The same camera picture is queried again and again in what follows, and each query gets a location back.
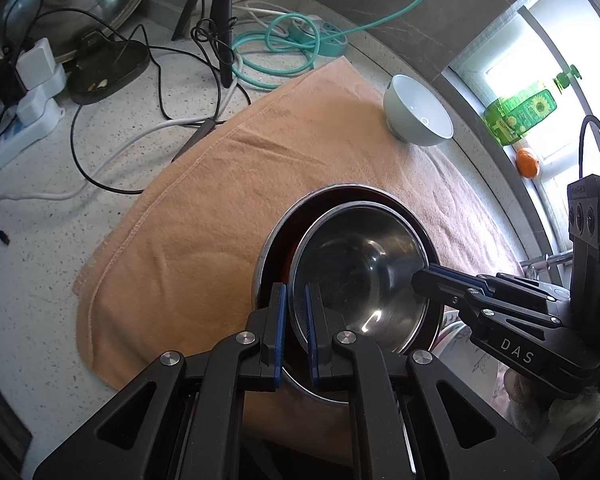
tripod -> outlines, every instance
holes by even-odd
[[[179,40],[183,37],[184,28],[187,26],[189,18],[193,13],[198,0],[187,0],[173,31],[171,41]],[[216,35],[218,40],[218,61],[220,63],[220,81],[222,86],[229,88],[234,80],[234,73],[231,69],[231,63],[234,58],[231,52],[231,27],[232,18],[232,0],[212,0],[209,20],[213,22],[215,30],[211,32]]]

gloved hand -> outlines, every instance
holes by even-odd
[[[505,419],[545,456],[562,449],[600,418],[600,394],[595,388],[572,400],[556,399],[547,407],[534,397],[531,382],[509,368],[504,389],[510,400]]]

window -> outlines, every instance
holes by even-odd
[[[552,84],[563,72],[559,58],[582,79],[561,93]],[[566,186],[578,179],[578,136],[587,113],[600,118],[600,18],[588,0],[520,0],[499,23],[472,43],[452,68],[486,107],[540,80],[557,108],[515,143],[538,156],[534,185],[552,222],[560,250],[568,239]],[[600,174],[599,144],[587,133],[584,174]]]

orange fruit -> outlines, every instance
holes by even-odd
[[[540,161],[529,148],[517,150],[516,166],[518,173],[526,178],[535,178],[540,174]]]

towel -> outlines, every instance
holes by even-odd
[[[77,347],[87,367],[122,388],[166,350],[207,351],[242,330],[269,232],[298,199],[344,182],[401,200],[429,232],[442,265],[521,273],[459,171],[436,147],[395,139],[382,95],[340,58],[236,114],[146,188],[75,282]],[[314,456],[351,460],[347,409],[286,384],[247,393],[243,428]]]

